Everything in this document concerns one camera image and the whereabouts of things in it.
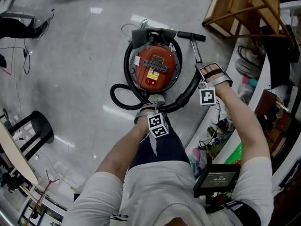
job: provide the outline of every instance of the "yellow label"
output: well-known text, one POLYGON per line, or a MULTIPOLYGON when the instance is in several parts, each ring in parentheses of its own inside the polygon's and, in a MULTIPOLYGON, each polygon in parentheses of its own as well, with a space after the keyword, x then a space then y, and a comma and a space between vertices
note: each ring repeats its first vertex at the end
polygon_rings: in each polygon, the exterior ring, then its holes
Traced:
POLYGON ((153 79, 153 80, 157 80, 158 79, 158 75, 154 75, 154 74, 147 74, 147 78, 153 79))
POLYGON ((154 72, 154 74, 152 74, 153 73, 153 69, 150 69, 149 70, 149 72, 148 72, 148 74, 147 74, 147 78, 150 78, 150 79, 152 79, 152 80, 157 80, 158 79, 158 77, 159 77, 159 75, 160 75, 160 73, 158 73, 158 72, 154 72))

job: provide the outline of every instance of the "black device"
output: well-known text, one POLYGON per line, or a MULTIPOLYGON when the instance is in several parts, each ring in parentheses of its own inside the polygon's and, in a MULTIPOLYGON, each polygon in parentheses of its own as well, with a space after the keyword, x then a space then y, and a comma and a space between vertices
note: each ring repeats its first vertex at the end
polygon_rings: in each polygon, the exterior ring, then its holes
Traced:
POLYGON ((210 196, 231 191, 238 179, 240 166, 236 164, 207 164, 193 187, 194 197, 210 196))

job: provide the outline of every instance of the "small display screen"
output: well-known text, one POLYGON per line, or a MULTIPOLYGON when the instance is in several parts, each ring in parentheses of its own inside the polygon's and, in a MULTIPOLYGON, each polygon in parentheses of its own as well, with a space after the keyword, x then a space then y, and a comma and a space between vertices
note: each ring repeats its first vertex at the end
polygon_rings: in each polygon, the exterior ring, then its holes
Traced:
POLYGON ((236 172, 234 171, 209 172, 201 188, 228 186, 235 174, 236 172))

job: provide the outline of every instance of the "person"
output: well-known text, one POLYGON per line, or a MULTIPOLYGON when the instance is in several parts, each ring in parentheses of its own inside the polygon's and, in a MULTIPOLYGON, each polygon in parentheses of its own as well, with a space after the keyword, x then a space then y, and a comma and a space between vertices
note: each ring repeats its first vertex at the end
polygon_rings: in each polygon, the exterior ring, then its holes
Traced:
MULTIPOLYGON (((202 69, 202 73, 215 69, 218 67, 213 64, 202 69)), ((212 75, 207 82, 222 75, 212 75)), ((273 195, 266 138, 253 112, 227 82, 216 85, 215 90, 243 144, 242 167, 232 199, 250 202, 261 225, 267 225, 273 212, 273 195)), ((150 138, 145 138, 147 118, 139 117, 86 182, 81 195, 67 211, 63 226, 237 225, 222 211, 207 214, 202 201, 193 197, 195 179, 189 160, 168 118, 166 121, 169 134, 156 139, 155 155, 150 138)))
MULTIPOLYGON (((13 18, 0 17, 0 39, 4 37, 16 39, 35 39, 39 40, 49 27, 46 20, 41 26, 34 28, 36 19, 33 18, 28 26, 13 18)), ((6 68, 6 60, 0 54, 0 66, 6 68)))

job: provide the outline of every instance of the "wooden table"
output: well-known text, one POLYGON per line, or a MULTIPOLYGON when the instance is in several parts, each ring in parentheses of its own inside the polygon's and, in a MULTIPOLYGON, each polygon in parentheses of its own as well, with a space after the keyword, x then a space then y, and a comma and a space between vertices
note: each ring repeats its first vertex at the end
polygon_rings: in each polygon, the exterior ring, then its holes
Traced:
POLYGON ((32 184, 38 184, 38 180, 30 168, 28 161, 24 158, 24 155, 19 150, 2 122, 0 122, 0 143, 15 169, 32 184))

